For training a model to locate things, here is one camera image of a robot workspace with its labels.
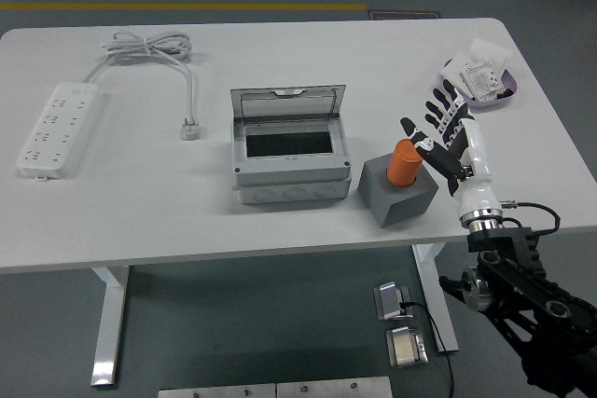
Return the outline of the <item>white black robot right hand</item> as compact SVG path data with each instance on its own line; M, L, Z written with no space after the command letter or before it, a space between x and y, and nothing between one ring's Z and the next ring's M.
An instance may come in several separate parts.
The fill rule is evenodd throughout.
M451 84L433 90L433 102L426 102L425 120L432 124L437 142L409 118L400 119L415 151L447 180L448 189L459 204L459 220L471 231L498 228L503 222L500 201L492 192L488 155L479 123L470 114L463 95Z

